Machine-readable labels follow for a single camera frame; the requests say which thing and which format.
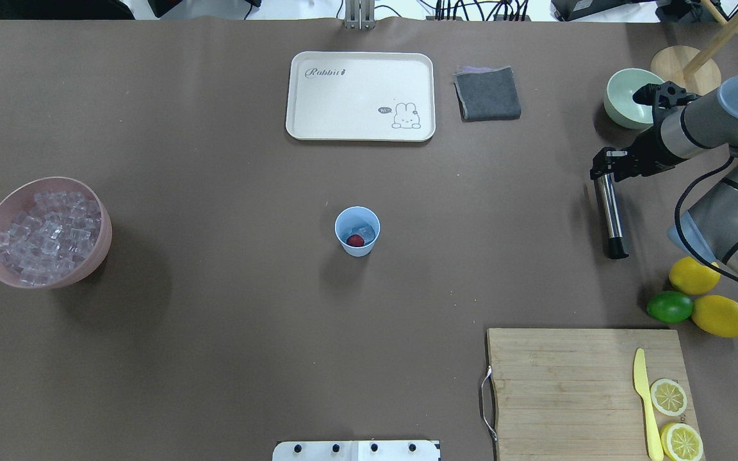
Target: gray table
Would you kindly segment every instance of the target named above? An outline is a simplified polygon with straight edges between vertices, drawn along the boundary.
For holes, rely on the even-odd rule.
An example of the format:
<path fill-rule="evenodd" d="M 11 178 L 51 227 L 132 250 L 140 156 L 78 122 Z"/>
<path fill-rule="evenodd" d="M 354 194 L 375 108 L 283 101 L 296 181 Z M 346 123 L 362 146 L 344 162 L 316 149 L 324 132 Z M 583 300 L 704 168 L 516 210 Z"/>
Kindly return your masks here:
<path fill-rule="evenodd" d="M 644 303 L 682 256 L 673 204 L 726 152 L 620 184 L 620 262 L 601 253 L 587 172 L 635 135 L 604 115 L 607 78 L 714 30 L 0 22 L 0 200 L 69 175 L 115 226 L 75 286 L 0 283 L 0 459 L 269 459 L 276 441 L 372 437 L 492 458 L 486 328 L 663 327 Z M 433 139 L 289 137 L 292 56 L 336 49 L 430 56 Z M 738 73 L 738 38 L 717 62 Z M 463 123 L 457 65 L 512 65 L 522 117 Z M 332 236 L 354 204 L 384 227 L 365 259 Z M 725 280 L 715 292 L 738 300 Z M 674 328 L 707 459 L 738 459 L 738 339 Z"/>

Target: cutting board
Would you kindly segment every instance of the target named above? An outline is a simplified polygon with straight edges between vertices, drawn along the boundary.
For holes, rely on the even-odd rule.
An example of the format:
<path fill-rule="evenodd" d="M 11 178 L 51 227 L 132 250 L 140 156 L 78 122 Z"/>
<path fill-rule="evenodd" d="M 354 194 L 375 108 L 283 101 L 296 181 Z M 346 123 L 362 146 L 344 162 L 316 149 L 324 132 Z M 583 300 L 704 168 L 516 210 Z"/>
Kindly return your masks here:
<path fill-rule="evenodd" d="M 702 435 L 676 330 L 489 328 L 487 336 L 501 461 L 647 461 L 637 348 L 648 384 L 673 379 L 688 396 L 682 417 L 654 409 L 659 429 L 683 422 Z"/>

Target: lemon slice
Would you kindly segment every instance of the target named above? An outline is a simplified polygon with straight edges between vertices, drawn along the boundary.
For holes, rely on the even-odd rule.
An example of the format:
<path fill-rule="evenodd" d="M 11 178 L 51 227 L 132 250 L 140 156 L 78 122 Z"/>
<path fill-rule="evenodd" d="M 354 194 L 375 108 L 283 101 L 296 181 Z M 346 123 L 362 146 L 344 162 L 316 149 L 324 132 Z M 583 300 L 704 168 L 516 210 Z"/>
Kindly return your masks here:
<path fill-rule="evenodd" d="M 679 416 L 688 406 L 688 397 L 678 382 L 661 379 L 651 385 L 651 402 L 662 414 Z"/>
<path fill-rule="evenodd" d="M 662 449 L 673 461 L 700 461 L 703 455 L 700 433 L 684 423 L 662 427 Z"/>

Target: wooden stand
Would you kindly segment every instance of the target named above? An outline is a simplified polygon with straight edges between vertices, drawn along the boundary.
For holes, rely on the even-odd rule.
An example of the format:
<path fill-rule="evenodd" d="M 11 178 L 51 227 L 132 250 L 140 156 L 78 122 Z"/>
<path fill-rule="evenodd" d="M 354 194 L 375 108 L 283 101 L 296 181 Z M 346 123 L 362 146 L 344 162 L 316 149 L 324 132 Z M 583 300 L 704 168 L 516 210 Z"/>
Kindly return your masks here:
<path fill-rule="evenodd" d="M 677 45 L 661 50 L 651 61 L 651 71 L 665 81 L 672 81 L 691 93 L 703 95 L 721 84 L 721 74 L 715 55 L 738 32 L 738 13 L 723 24 L 706 49 L 700 51 Z"/>

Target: white tray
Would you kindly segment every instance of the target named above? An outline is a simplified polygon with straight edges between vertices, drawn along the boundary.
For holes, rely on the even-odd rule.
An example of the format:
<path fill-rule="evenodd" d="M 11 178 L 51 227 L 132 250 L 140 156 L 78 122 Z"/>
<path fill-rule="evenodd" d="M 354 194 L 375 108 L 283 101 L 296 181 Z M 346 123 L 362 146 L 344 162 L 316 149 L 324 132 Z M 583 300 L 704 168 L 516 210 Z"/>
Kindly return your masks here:
<path fill-rule="evenodd" d="M 431 59 L 420 53 L 299 53 L 290 70 L 286 130 L 298 140 L 428 140 L 434 134 Z"/>

